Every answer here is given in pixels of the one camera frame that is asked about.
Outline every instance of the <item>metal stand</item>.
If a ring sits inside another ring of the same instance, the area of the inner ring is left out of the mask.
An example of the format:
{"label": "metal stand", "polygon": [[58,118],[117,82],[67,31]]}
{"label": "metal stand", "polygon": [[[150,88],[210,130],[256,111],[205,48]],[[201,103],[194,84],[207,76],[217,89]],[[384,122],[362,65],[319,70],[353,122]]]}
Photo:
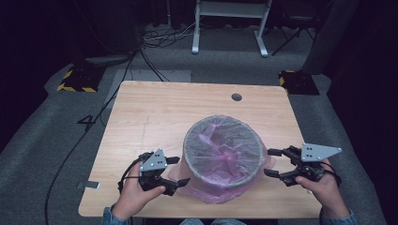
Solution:
{"label": "metal stand", "polygon": [[223,16],[223,17],[243,17],[243,18],[261,18],[260,29],[254,31],[258,48],[263,57],[268,56],[268,52],[262,35],[266,25],[267,17],[272,0],[267,0],[265,4],[247,4],[247,3],[228,3],[228,2],[207,2],[196,0],[195,13],[195,31],[193,35],[192,53],[199,53],[199,23],[200,16]]}

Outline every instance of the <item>blue sleeve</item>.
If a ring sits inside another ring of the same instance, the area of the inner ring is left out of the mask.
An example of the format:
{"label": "blue sleeve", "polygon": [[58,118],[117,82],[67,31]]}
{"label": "blue sleeve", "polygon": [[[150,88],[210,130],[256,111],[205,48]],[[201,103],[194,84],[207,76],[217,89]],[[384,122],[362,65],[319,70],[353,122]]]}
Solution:
{"label": "blue sleeve", "polygon": [[322,222],[324,225],[359,225],[354,212],[350,210],[350,215],[348,217],[334,218],[322,216]]}
{"label": "blue sleeve", "polygon": [[130,225],[129,220],[122,220],[112,214],[114,206],[106,207],[103,210],[102,225]]}

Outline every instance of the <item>gray carpet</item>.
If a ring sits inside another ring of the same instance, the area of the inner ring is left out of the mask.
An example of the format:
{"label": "gray carpet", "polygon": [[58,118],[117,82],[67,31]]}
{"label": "gray carpet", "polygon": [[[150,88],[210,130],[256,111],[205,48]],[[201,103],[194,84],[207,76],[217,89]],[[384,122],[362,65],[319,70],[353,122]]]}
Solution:
{"label": "gray carpet", "polygon": [[[269,52],[284,41],[279,30],[269,32],[264,40]],[[158,70],[189,71],[187,76],[192,83],[278,85],[278,72],[299,69],[311,48],[311,40],[302,34],[275,56],[263,58],[257,50],[252,27],[206,30],[201,34],[196,55],[191,54],[191,41],[192,37],[186,37],[167,48],[146,48],[144,53]],[[126,65],[108,67],[98,93],[56,91],[70,65],[47,82],[49,96],[0,155],[0,224],[44,224],[49,185],[84,134],[85,126],[77,121],[100,112]],[[137,54],[130,69],[133,73],[149,67],[142,55]],[[373,184],[326,96],[330,80],[322,75],[314,76],[314,80],[320,96],[289,96],[304,140],[343,148],[343,153],[333,157],[331,163],[344,180],[341,191],[347,205],[357,214],[360,224],[386,224]],[[48,205],[50,224],[100,224],[100,217],[78,214],[83,191],[76,185],[90,174],[110,112],[111,109],[103,112],[102,122],[99,120],[90,129],[60,171]],[[279,224],[317,224],[317,220],[281,219]]]}

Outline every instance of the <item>plastic wrap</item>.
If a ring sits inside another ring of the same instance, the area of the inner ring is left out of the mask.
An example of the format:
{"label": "plastic wrap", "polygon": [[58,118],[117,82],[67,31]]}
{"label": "plastic wrap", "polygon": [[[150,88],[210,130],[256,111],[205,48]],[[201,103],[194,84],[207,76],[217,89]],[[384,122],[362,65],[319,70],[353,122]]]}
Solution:
{"label": "plastic wrap", "polygon": [[247,124],[229,116],[205,118],[187,132],[182,159],[169,172],[172,180],[190,177],[177,191],[205,203],[226,203],[243,194],[271,169],[260,137]]}

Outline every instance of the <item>dark background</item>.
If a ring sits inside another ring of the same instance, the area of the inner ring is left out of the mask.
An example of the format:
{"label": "dark background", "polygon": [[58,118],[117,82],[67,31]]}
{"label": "dark background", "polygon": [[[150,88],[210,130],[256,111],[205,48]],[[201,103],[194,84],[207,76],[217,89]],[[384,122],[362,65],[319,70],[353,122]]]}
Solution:
{"label": "dark background", "polygon": [[[77,1],[86,18],[95,24],[88,2]],[[139,10],[140,23],[164,23],[164,1],[132,1]],[[181,7],[192,1],[172,1],[173,26],[189,23],[190,15]],[[47,97],[43,85],[56,71],[72,60],[68,44],[49,1],[7,0],[0,7],[1,102],[0,151],[21,124]],[[57,1],[74,30],[77,49],[84,57],[104,56],[73,1]],[[324,74],[331,78],[329,99],[339,115],[358,158],[375,184],[386,220],[398,224],[394,216],[397,164],[396,146],[398,16],[394,1],[362,0]],[[97,26],[94,32],[100,34]]]}

